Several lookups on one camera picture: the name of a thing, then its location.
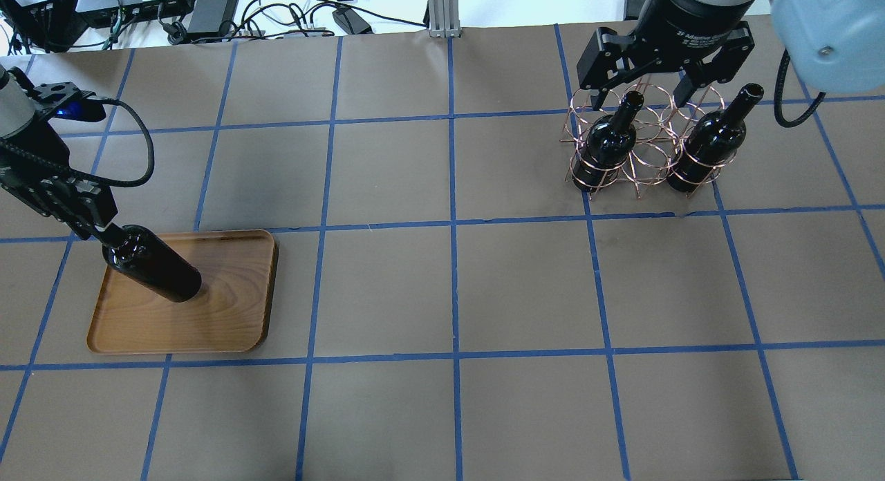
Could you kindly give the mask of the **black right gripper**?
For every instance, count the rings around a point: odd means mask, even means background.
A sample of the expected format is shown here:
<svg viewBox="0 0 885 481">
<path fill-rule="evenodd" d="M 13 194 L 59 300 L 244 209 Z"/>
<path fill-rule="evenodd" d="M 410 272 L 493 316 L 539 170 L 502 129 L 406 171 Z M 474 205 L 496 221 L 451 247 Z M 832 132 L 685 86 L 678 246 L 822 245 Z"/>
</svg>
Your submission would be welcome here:
<svg viewBox="0 0 885 481">
<path fill-rule="evenodd" d="M 610 91 L 645 75 L 683 72 L 673 102 L 733 80 L 755 43 L 743 17 L 755 0 L 645 0 L 626 34 L 599 27 L 577 62 L 582 90 L 600 109 Z"/>
</svg>

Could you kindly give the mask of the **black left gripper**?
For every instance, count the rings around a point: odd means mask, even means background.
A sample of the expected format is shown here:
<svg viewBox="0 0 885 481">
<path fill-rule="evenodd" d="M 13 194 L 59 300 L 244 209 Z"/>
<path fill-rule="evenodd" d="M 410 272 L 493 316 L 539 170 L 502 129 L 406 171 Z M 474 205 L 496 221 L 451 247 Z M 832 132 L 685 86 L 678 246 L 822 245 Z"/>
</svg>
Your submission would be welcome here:
<svg viewBox="0 0 885 481">
<path fill-rule="evenodd" d="M 85 241 L 102 238 L 119 210 L 108 185 L 76 176 L 70 150 L 47 122 L 2 138 L 2 189 Z"/>
</svg>

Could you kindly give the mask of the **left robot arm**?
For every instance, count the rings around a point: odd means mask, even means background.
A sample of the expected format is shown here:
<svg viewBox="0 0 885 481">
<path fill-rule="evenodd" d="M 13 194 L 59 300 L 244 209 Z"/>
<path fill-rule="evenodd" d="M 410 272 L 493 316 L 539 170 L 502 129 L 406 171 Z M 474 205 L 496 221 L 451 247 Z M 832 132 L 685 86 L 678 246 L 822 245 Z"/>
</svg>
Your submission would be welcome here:
<svg viewBox="0 0 885 481">
<path fill-rule="evenodd" d="M 2 69 L 2 189 L 83 241 L 105 241 L 117 208 L 108 184 L 70 166 L 69 147 L 50 120 L 104 121 L 106 110 L 94 95 L 72 82 L 35 86 L 21 69 Z"/>
</svg>

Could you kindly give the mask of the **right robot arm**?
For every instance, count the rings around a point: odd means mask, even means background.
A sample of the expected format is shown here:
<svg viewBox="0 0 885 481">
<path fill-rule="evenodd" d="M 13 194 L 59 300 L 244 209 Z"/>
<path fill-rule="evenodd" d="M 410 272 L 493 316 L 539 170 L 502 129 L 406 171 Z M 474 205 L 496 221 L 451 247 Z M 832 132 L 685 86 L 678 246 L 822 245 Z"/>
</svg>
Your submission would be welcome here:
<svg viewBox="0 0 885 481">
<path fill-rule="evenodd" d="M 598 28 L 577 62 L 579 87 L 599 109 L 614 88 L 654 73 L 683 72 L 677 106 L 726 84 L 755 47 L 744 15 L 755 0 L 645 0 L 625 36 Z M 883 84 L 884 0 L 770 0 L 774 33 L 799 79 L 822 93 Z"/>
</svg>

